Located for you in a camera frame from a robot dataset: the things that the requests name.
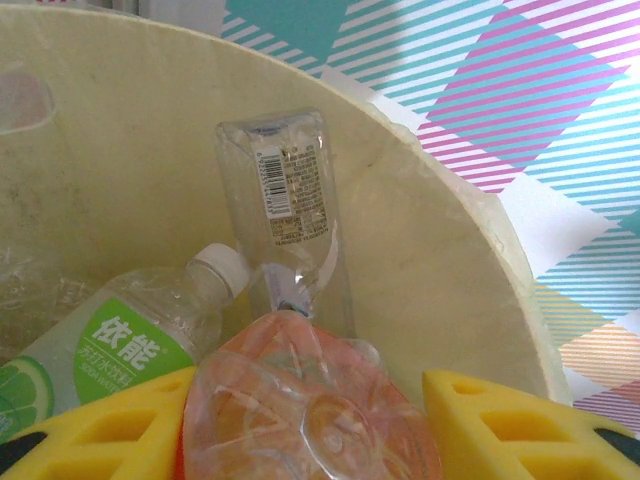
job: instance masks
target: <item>bottle neck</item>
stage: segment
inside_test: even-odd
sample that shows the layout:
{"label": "bottle neck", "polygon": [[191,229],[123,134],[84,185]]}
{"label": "bottle neck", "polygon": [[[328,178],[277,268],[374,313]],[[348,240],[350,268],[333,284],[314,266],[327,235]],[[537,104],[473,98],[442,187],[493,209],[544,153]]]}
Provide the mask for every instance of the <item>bottle neck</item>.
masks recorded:
{"label": "bottle neck", "polygon": [[220,309],[233,301],[229,285],[211,266],[192,260],[187,264],[187,272],[193,279],[197,295],[207,304]]}

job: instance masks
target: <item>water bottle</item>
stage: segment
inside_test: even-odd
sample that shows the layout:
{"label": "water bottle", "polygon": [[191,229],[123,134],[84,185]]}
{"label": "water bottle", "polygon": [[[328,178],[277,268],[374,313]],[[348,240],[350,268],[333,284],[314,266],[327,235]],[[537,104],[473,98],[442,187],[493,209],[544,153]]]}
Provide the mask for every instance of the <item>water bottle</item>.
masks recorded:
{"label": "water bottle", "polygon": [[53,324],[67,318],[71,312],[89,300],[98,289],[99,287],[91,279],[63,274],[58,282],[56,304],[53,309]]}
{"label": "water bottle", "polygon": [[355,336],[331,152],[316,110],[216,129],[238,250],[255,272],[254,318],[288,308]]}
{"label": "water bottle", "polygon": [[425,415],[375,348],[297,312],[267,314],[207,357],[184,415],[186,480],[439,480]]}
{"label": "water bottle", "polygon": [[0,248],[0,365],[51,328],[59,279],[53,252]]}
{"label": "water bottle", "polygon": [[120,275],[0,369],[0,443],[53,414],[198,362],[220,309],[246,286],[238,253],[212,244],[185,268]]}

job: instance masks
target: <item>bottle cap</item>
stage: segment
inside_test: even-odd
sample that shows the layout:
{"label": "bottle cap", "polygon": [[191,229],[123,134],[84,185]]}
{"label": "bottle cap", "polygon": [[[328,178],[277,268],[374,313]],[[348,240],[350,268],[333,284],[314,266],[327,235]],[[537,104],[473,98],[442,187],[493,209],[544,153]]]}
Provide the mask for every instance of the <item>bottle cap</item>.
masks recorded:
{"label": "bottle cap", "polygon": [[233,298],[240,295],[249,283],[249,272],[242,256],[222,243],[206,246],[192,261],[205,263],[215,270],[229,286]]}

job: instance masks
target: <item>trash bin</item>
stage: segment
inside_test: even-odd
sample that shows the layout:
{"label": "trash bin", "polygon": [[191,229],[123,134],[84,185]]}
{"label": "trash bin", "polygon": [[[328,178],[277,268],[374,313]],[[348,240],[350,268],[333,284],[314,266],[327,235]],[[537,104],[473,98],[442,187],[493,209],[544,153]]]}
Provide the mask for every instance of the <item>trash bin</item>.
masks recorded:
{"label": "trash bin", "polygon": [[[0,39],[0,75],[18,69],[46,97],[0,132],[2,240],[46,244],[102,280],[233,244],[213,128],[317,107],[330,127],[356,328],[397,385],[420,402],[420,373],[435,367],[567,400],[497,198],[409,132],[270,58],[129,16],[4,5]],[[225,334],[249,321],[245,299]]]}

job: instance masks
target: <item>clear plastic bottle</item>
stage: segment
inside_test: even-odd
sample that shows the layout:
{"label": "clear plastic bottle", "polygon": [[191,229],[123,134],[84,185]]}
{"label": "clear plastic bottle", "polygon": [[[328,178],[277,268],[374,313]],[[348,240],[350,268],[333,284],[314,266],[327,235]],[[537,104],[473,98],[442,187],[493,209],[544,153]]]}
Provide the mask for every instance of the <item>clear plastic bottle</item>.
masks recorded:
{"label": "clear plastic bottle", "polygon": [[279,308],[355,336],[331,152],[312,109],[216,129],[238,249],[256,274],[254,317]]}
{"label": "clear plastic bottle", "polygon": [[380,367],[296,312],[258,319],[196,372],[185,478],[441,480],[425,415]]}
{"label": "clear plastic bottle", "polygon": [[220,244],[186,268],[109,281],[0,369],[0,443],[52,414],[198,362],[216,346],[220,309],[247,282],[241,257]]}
{"label": "clear plastic bottle", "polygon": [[49,330],[60,266],[53,252],[0,247],[0,365]]}
{"label": "clear plastic bottle", "polygon": [[99,287],[92,280],[78,275],[62,275],[58,283],[53,325],[67,318],[71,312],[89,300]]}

